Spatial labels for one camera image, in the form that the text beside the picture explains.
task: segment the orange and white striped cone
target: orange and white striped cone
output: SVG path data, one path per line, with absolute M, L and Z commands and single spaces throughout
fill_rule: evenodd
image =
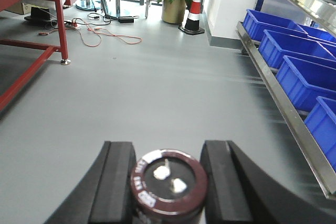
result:
M 196 35 L 203 34 L 204 29 L 200 28 L 199 16 L 201 12 L 201 0 L 193 0 L 191 3 L 188 19 L 184 26 L 180 25 L 178 28 L 186 34 Z

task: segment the baseboard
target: baseboard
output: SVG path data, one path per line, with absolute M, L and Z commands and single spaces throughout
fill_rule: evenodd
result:
M 243 44 L 239 39 L 230 39 L 230 38 L 212 36 L 205 13 L 203 13 L 202 19 L 210 46 L 239 49 L 239 50 L 243 48 Z

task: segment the power adapter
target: power adapter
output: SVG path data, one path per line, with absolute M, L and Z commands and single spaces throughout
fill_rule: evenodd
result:
M 119 23 L 134 23 L 133 17 L 120 17 L 118 18 Z

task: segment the blue plastic bin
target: blue plastic bin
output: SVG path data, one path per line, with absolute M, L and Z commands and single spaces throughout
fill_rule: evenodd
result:
M 295 22 L 287 18 L 281 18 L 256 10 L 247 10 L 243 27 L 253 40 L 261 41 L 264 30 L 277 31 L 279 33 L 292 34 L 307 38 L 308 34 Z
M 336 69 L 284 56 L 277 80 L 297 110 L 310 112 L 318 96 L 336 100 Z
M 314 40 L 268 30 L 265 30 L 265 35 L 259 46 L 259 52 L 268 66 L 276 69 L 279 69 L 283 63 L 284 55 L 297 58 L 300 58 L 301 55 L 308 55 L 336 60 L 336 57 L 331 52 Z
M 336 58 L 336 44 L 328 44 L 324 42 L 319 43 Z
M 336 38 L 327 31 L 323 31 L 310 26 L 304 26 L 304 25 L 299 26 L 308 33 L 308 38 L 321 42 L 335 43 L 336 45 Z
M 305 119 L 329 163 L 336 168 L 336 100 L 317 97 L 317 104 Z
M 311 55 L 299 55 L 299 56 L 294 56 L 293 58 L 313 62 L 316 64 L 320 64 L 329 68 L 336 68 L 336 61 L 334 60 L 328 60 L 328 59 L 323 59 L 320 57 L 315 57 Z

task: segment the capacitor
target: capacitor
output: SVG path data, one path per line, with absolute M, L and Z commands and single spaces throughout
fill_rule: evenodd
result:
M 178 150 L 156 150 L 137 162 L 131 189 L 144 224 L 197 224 L 207 176 L 192 156 Z

